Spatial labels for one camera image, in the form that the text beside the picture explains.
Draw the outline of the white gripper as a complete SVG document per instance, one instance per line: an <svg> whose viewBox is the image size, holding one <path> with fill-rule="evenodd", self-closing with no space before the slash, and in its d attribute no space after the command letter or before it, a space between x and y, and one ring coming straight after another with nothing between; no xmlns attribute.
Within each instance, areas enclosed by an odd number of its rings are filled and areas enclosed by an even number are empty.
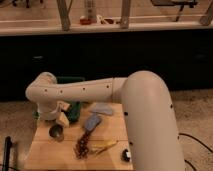
<svg viewBox="0 0 213 171"><path fill-rule="evenodd" d="M63 127L69 126L69 120L65 115L65 112L70 107L68 102L57 101L56 103L40 104L37 107L39 117L46 121L55 120L57 124Z"/></svg>

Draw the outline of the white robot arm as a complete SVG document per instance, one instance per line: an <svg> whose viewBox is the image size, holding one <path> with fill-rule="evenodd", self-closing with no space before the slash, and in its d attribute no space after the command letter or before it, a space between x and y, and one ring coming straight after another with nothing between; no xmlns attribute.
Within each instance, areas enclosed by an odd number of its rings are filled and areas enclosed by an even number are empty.
<svg viewBox="0 0 213 171"><path fill-rule="evenodd" d="M122 105L135 171L185 171L173 102L164 80L150 71L127 77L60 84L43 72L25 90L46 120L59 114L62 101Z"/></svg>

